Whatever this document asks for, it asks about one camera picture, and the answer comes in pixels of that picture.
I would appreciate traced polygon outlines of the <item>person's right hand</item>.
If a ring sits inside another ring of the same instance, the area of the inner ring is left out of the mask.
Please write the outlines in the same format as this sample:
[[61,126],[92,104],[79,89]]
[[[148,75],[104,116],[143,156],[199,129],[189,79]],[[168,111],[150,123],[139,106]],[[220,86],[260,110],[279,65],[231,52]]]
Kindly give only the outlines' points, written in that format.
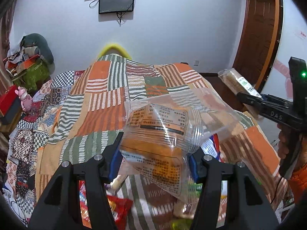
[[[289,137],[290,137],[290,128],[287,126],[283,126],[281,124],[278,124],[277,127],[281,130],[279,132],[278,138],[278,156],[281,159],[285,159],[286,155],[289,153],[288,147],[289,147]],[[294,168],[294,171],[300,170],[306,165],[306,136],[301,135],[301,152],[297,160],[297,164]]]

